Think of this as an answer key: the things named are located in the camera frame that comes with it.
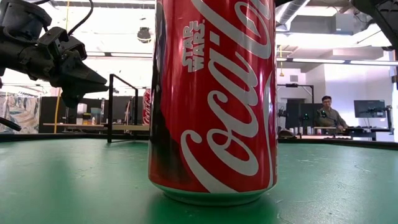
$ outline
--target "ceiling duct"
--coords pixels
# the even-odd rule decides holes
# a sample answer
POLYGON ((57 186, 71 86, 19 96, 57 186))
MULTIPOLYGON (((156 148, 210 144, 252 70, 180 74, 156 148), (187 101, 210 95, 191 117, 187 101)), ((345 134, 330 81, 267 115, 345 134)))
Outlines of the ceiling duct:
POLYGON ((275 10, 277 31, 289 31, 290 23, 297 16, 298 11, 305 7, 310 0, 294 0, 281 5, 275 10))

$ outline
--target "red soda can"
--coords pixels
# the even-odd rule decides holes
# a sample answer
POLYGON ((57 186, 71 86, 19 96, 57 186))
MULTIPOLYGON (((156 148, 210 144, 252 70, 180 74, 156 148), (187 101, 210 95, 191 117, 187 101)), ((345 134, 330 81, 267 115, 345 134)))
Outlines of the red soda can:
POLYGON ((157 0, 149 179, 198 205, 277 182, 274 0, 157 0))
POLYGON ((150 90, 146 89, 142 97, 142 124, 150 124, 150 90))

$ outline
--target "green table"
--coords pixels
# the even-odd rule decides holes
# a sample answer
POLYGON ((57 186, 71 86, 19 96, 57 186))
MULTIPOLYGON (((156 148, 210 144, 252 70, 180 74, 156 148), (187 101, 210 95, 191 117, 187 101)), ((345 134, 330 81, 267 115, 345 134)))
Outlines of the green table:
POLYGON ((196 207, 147 179, 147 143, 0 144, 1 224, 397 223, 398 151, 280 144, 279 182, 260 200, 196 207))

